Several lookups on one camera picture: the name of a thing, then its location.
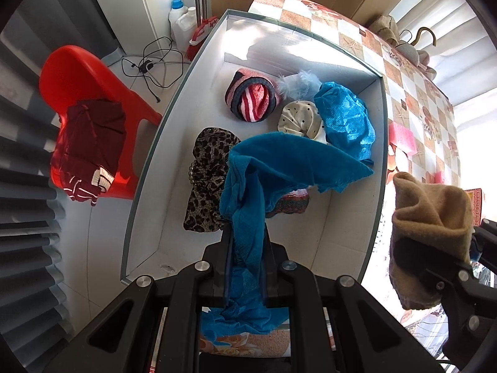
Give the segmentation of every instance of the pink sponge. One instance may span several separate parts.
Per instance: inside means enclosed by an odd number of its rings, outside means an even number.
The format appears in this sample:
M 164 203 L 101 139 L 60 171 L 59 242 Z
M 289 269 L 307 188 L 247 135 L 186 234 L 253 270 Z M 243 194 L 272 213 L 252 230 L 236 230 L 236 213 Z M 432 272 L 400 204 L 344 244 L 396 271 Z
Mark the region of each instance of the pink sponge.
M 395 144 L 398 149 L 401 149 L 407 155 L 417 154 L 414 134 L 402 125 L 391 122 L 388 126 L 388 139 L 389 143 Z

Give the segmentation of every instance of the white storage box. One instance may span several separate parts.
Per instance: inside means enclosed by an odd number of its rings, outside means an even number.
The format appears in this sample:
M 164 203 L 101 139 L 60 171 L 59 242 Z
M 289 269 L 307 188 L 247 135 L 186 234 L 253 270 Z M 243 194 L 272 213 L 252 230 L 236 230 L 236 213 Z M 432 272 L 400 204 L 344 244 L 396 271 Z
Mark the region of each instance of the white storage box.
M 312 71 L 321 81 L 340 83 L 364 100 L 376 132 L 374 175 L 342 193 L 309 189 L 304 214 L 267 220 L 270 239 L 289 258 L 315 274 L 362 278 L 378 228 L 383 202 L 387 113 L 381 76 L 339 46 L 292 25 L 228 10 L 202 47 L 178 88 L 148 154 L 126 231 L 121 279 L 177 273 L 201 259 L 221 231 L 185 231 L 191 185 L 188 168 L 198 134 L 206 127 L 230 130 L 240 139 L 276 131 L 284 103 L 265 120 L 237 119 L 224 96 L 236 70 L 247 67 L 272 76 Z

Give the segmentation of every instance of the black cable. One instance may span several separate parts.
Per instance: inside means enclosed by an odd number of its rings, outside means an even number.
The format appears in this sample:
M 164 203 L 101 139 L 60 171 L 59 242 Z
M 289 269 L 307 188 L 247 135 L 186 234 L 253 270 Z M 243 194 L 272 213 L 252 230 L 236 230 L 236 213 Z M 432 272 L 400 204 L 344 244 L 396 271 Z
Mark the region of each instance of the black cable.
M 160 48 L 160 49 L 157 49 L 157 50 L 155 50 L 155 51 L 153 51 L 153 52 L 145 55 L 145 50 L 147 49 L 147 47 L 150 46 L 151 44 L 155 43 L 155 42 L 160 41 L 161 39 L 167 39 L 169 41 L 169 47 L 168 48 Z M 153 62 L 153 61 L 150 60 L 151 55 L 153 55 L 154 53 L 163 52 L 163 51 L 166 51 L 166 53 L 164 53 L 164 55 L 162 55 L 162 57 L 160 59 L 158 59 L 158 62 Z M 146 59 L 148 59 L 150 61 L 150 63 L 152 64 L 152 66 L 150 68 L 148 66 L 146 67 L 147 71 L 150 71 L 153 68 L 153 66 L 155 66 L 156 64 L 162 62 L 164 60 L 164 58 L 170 52 L 177 52 L 177 53 L 179 53 L 181 55 L 181 74 L 174 81 L 172 81 L 169 85 L 164 86 L 164 85 L 157 84 L 157 82 L 152 77 L 146 76 L 146 74 L 144 72 L 142 72 L 142 74 L 138 74 L 137 76 L 131 76 L 130 74 L 127 74 L 124 71 L 124 61 L 127 61 L 127 62 L 131 63 L 131 67 L 138 67 L 139 71 L 142 71 L 142 70 L 140 70 L 140 67 L 142 66 L 143 63 L 145 63 Z M 123 71 L 123 74 L 125 76 L 127 76 L 127 77 L 131 77 L 131 78 L 143 77 L 143 79 L 145 79 L 145 83 L 147 84 L 148 90 L 153 94 L 153 96 L 155 96 L 156 99 L 160 100 L 158 98 L 158 96 L 155 93 L 153 93 L 153 91 L 150 89 L 150 86 L 148 85 L 147 78 L 150 79 L 150 81 L 152 82 L 152 84 L 154 84 L 156 87 L 163 88 L 163 89 L 170 88 L 176 81 L 178 81 L 183 76 L 183 73 L 185 71 L 185 58 L 183 57 L 183 53 L 182 52 L 180 52 L 177 49 L 173 49 L 172 48 L 172 40 L 169 37 L 167 37 L 167 36 L 161 36 L 160 38 L 157 38 L 154 41 L 146 44 L 146 46 L 143 48 L 142 59 L 140 60 L 140 62 L 139 62 L 138 65 L 136 65 L 132 61 L 128 60 L 127 58 L 121 58 L 121 69 Z
M 176 81 L 178 81 L 178 80 L 179 80 L 179 79 L 183 76 L 183 73 L 184 73 L 184 71 L 185 71 L 185 69 L 184 69 L 185 60 L 183 59 L 183 53 L 182 53 L 182 52 L 180 52 L 180 51 L 177 51 L 177 50 L 175 50 L 175 49 L 171 49 L 171 51 L 172 51 L 172 52 L 178 52 L 178 53 L 181 55 L 181 74 L 180 74 L 180 75 L 179 75 L 179 76 L 178 76 L 178 77 L 177 77 L 174 81 L 172 81 L 169 85 L 163 86 L 163 85 L 157 84 L 157 83 L 155 82 L 155 80 L 154 80 L 152 77 L 150 77 L 150 76 L 146 76 L 145 74 L 138 74 L 138 75 L 136 75 L 136 76 L 132 76 L 131 74 L 127 74 L 127 73 L 124 71 L 124 64 L 123 64 L 123 61 L 127 61 L 128 63 L 131 63 L 131 67 L 138 67 L 138 66 L 139 66 L 139 65 L 137 65 L 137 64 L 135 64 L 135 63 L 133 63 L 131 60 L 128 60 L 127 58 L 122 58 L 122 59 L 121 59 L 121 69 L 122 69 L 122 71 L 123 71 L 123 74 L 124 74 L 126 77 L 130 77 L 130 78 L 146 77 L 146 78 L 150 79 L 150 81 L 151 81 L 154 85 L 156 85 L 157 87 L 159 87 L 159 88 L 164 88 L 164 89 L 169 88 L 169 87 L 171 87 L 171 86 L 172 86 L 172 84 L 174 84 Z
M 145 74 L 143 74 L 143 79 L 145 80 L 145 84 L 147 85 L 148 90 L 152 93 L 152 95 L 153 95 L 153 96 L 155 96 L 155 98 L 157 99 L 157 103 L 159 103 L 159 102 L 161 101 L 161 99 L 160 99 L 158 96 L 156 96 L 155 92 L 153 92 L 153 91 L 150 89 L 150 87 L 148 86 L 148 81 L 147 81 L 147 79 L 145 78 Z

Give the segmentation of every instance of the white polka dot fabric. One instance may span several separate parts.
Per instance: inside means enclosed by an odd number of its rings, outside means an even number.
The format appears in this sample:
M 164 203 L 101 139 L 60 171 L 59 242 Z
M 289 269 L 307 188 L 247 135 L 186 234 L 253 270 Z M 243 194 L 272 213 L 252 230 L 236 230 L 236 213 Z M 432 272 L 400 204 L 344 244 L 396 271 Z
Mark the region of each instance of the white polka dot fabric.
M 285 105 L 278 130 L 327 144 L 325 125 L 316 106 L 310 101 L 293 101 Z

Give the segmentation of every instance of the tan fleece cloth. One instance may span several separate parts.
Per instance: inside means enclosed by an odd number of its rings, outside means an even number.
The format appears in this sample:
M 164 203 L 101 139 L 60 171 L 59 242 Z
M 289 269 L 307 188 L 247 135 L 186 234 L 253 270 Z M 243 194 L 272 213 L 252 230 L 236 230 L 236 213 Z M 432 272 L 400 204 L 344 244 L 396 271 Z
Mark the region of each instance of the tan fleece cloth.
M 409 237 L 469 263 L 473 230 L 472 203 L 461 188 L 424 184 L 408 173 L 397 173 L 395 212 L 390 241 L 390 281 L 405 310 L 421 310 L 440 303 L 438 293 L 428 293 L 412 274 L 402 270 L 392 256 L 395 243 Z

